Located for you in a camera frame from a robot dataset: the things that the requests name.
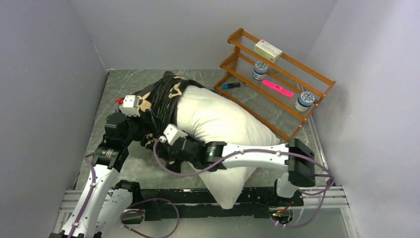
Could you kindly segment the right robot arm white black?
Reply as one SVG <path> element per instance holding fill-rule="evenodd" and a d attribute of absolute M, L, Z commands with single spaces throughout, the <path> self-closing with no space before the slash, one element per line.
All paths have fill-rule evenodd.
<path fill-rule="evenodd" d="M 314 154 L 295 138 L 285 144 L 250 146 L 222 141 L 205 143 L 188 136 L 177 139 L 162 136 L 153 145 L 157 161 L 161 151 L 169 161 L 187 162 L 194 169 L 183 174 L 164 166 L 167 172 L 180 177 L 199 176 L 214 196 L 224 196 L 229 190 L 239 193 L 257 168 L 282 172 L 272 192 L 272 199 L 279 206 L 287 204 L 299 188 L 315 186 Z"/>

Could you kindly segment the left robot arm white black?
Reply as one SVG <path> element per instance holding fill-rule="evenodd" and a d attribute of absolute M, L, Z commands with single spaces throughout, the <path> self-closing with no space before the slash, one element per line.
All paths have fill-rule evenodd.
<path fill-rule="evenodd" d="M 108 194 L 128 157 L 128 147 L 146 134 L 139 113 L 116 112 L 105 123 L 103 140 L 91 154 L 90 175 L 75 209 L 52 238 L 104 238 L 127 208 L 136 208 L 143 199 L 138 182 L 121 180 Z"/>

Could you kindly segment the pink flat plastic item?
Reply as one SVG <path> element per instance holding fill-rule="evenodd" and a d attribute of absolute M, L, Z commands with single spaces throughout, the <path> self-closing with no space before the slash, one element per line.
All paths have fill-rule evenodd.
<path fill-rule="evenodd" d="M 264 86 L 270 88 L 270 89 L 275 90 L 276 92 L 278 92 L 278 93 L 280 93 L 280 94 L 282 94 L 282 95 L 284 95 L 284 96 L 286 96 L 288 98 L 293 98 L 293 96 L 294 96 L 294 93 L 293 92 L 290 92 L 290 91 L 284 89 L 283 87 L 281 87 L 280 85 L 275 84 L 275 83 L 272 83 L 272 82 L 270 82 L 270 81 L 268 81 L 266 79 L 264 79 L 262 81 L 262 84 Z"/>

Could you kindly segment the wooden two-tier shelf rack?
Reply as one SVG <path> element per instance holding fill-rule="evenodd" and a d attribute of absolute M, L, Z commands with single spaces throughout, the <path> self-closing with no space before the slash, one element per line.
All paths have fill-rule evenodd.
<path fill-rule="evenodd" d="M 243 107 L 283 139 L 288 141 L 297 137 L 336 82 L 287 54 L 283 54 L 275 63 L 264 59 L 254 52 L 254 45 L 260 39 L 242 28 L 233 32 L 227 41 L 234 48 L 220 64 L 226 74 L 214 85 L 216 92 Z M 264 86 L 262 81 L 252 78 L 257 61 L 268 65 L 265 79 L 293 92 L 293 98 L 288 98 Z M 235 82 L 239 82 L 241 86 L 227 90 L 220 88 L 222 84 Z M 306 112 L 300 112 L 295 109 L 295 102 L 304 91 L 313 93 L 315 102 Z"/>

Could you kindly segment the black pillowcase with beige flowers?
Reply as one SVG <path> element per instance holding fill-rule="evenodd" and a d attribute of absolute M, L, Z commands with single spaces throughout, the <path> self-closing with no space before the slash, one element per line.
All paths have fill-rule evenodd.
<path fill-rule="evenodd" d="M 159 117 L 159 137 L 170 123 L 188 134 L 186 138 L 178 138 L 172 146 L 164 143 L 169 147 L 169 153 L 172 157 L 179 161 L 179 164 L 164 165 L 166 169 L 174 173 L 181 172 L 183 162 L 189 162 L 196 170 L 202 170 L 207 166 L 202 161 L 202 156 L 205 153 L 205 142 L 195 136 L 192 129 L 188 128 L 190 123 L 182 118 L 187 113 L 182 112 L 179 106 L 181 100 L 186 99 L 188 89 L 203 88 L 203 85 L 194 80 L 185 79 L 172 71 L 166 71 L 157 82 L 134 93 L 140 98 L 139 110 L 153 110 L 155 115 Z M 154 138 L 146 130 L 145 134 L 140 137 L 140 143 L 146 149 L 152 150 L 155 158 L 162 162 L 164 160 L 157 155 L 157 145 L 162 143 L 159 137 Z"/>

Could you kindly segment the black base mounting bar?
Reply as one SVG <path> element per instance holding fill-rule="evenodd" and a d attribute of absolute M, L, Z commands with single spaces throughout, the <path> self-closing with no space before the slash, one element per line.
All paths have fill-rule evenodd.
<path fill-rule="evenodd" d="M 208 189 L 141 189 L 128 185 L 122 188 L 133 193 L 132 207 L 145 213 L 146 221 L 163 219 L 242 217 L 268 218 L 272 210 L 289 206 L 303 206 L 302 195 L 292 198 L 277 196 L 273 187 L 246 187 L 233 208 L 223 209 Z"/>

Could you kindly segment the blue marker pen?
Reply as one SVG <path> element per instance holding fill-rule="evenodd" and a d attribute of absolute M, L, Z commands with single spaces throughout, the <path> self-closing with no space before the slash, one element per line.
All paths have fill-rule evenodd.
<path fill-rule="evenodd" d="M 239 82 L 235 82 L 235 83 L 225 83 L 225 84 L 222 84 L 220 86 L 220 88 L 223 89 L 223 90 L 227 90 L 227 89 L 238 88 L 240 86 L 241 86 L 241 84 Z"/>

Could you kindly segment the white cardboard box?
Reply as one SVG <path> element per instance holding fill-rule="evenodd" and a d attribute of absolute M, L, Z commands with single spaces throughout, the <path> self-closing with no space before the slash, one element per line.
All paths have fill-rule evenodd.
<path fill-rule="evenodd" d="M 283 55 L 283 51 L 265 40 L 260 40 L 254 45 L 254 52 L 275 63 Z"/>

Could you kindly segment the white pillow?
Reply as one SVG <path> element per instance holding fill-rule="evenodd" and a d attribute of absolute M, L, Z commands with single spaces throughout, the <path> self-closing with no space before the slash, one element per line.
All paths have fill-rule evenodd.
<path fill-rule="evenodd" d="M 268 146 L 279 138 L 241 106 L 206 88 L 188 86 L 177 105 L 176 125 L 204 142 Z M 233 208 L 254 167 L 203 172 L 200 179 L 222 209 Z"/>

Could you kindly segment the white jar blue lid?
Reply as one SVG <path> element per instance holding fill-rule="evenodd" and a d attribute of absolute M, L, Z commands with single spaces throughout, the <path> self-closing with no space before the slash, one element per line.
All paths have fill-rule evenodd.
<path fill-rule="evenodd" d="M 268 65 L 264 63 L 263 61 L 257 61 L 254 64 L 252 78 L 255 80 L 262 81 L 265 79 L 267 71 L 268 71 Z"/>
<path fill-rule="evenodd" d="M 298 96 L 295 102 L 295 109 L 300 112 L 306 112 L 312 106 L 312 104 L 314 104 L 314 102 L 314 94 L 309 91 L 304 91 Z"/>

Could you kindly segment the aluminium frame rail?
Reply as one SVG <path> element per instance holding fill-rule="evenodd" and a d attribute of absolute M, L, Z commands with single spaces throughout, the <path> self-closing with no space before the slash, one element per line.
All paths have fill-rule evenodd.
<path fill-rule="evenodd" d="M 285 210 L 280 213 L 282 216 L 292 217 L 295 220 L 291 224 L 298 224 L 298 216 L 303 211 L 316 210 L 322 200 L 323 187 L 302 188 L 307 193 L 318 193 L 315 196 L 299 195 L 296 193 L 291 199 L 277 198 L 272 187 L 246 187 L 238 198 L 238 203 L 230 210 L 224 210 L 213 202 L 214 199 L 206 189 L 143 189 L 142 195 L 145 199 L 166 198 L 172 201 L 179 210 L 180 218 L 207 218 L 207 217 L 244 217 L 269 218 L 278 210 Z M 70 220 L 76 203 L 81 197 L 82 191 L 68 190 L 58 212 L 58 219 L 53 229 L 54 233 L 60 233 L 64 224 Z M 138 205 L 144 208 L 145 221 L 160 221 L 163 219 L 175 219 L 176 213 L 168 203 L 149 202 L 145 205 Z M 359 238 L 353 222 L 350 206 L 341 186 L 332 186 L 325 192 L 325 198 L 321 209 L 337 209 L 341 212 L 345 224 L 345 231 L 349 238 Z"/>

